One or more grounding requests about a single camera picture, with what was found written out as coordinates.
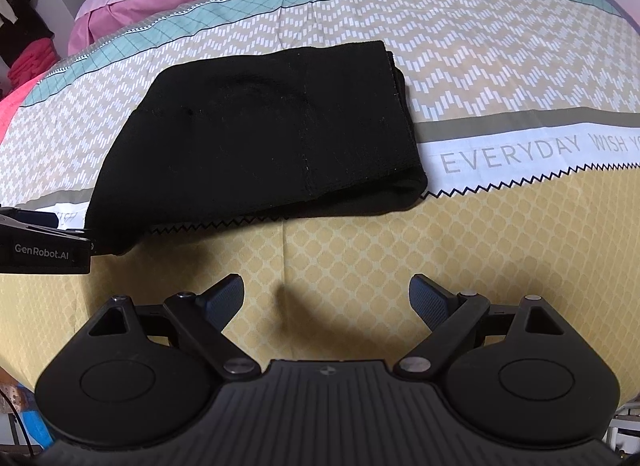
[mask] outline folded black garment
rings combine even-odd
[[[85,227],[375,215],[426,186],[382,42],[230,56],[156,78],[107,154]]]

